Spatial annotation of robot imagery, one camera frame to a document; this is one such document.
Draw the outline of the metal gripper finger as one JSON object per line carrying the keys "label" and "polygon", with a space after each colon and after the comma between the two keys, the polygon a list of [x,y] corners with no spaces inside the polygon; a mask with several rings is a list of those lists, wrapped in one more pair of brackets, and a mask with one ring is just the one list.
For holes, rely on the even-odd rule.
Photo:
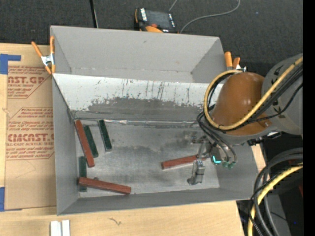
{"label": "metal gripper finger", "polygon": [[208,158],[209,157],[209,151],[210,151],[210,145],[209,145],[209,140],[206,138],[206,136],[202,136],[199,139],[200,142],[200,147],[198,149],[197,153],[197,159],[203,159],[203,158]]}
{"label": "metal gripper finger", "polygon": [[189,185],[196,185],[202,183],[205,173],[205,166],[202,160],[195,160],[193,162],[193,168],[191,177],[187,179]]}

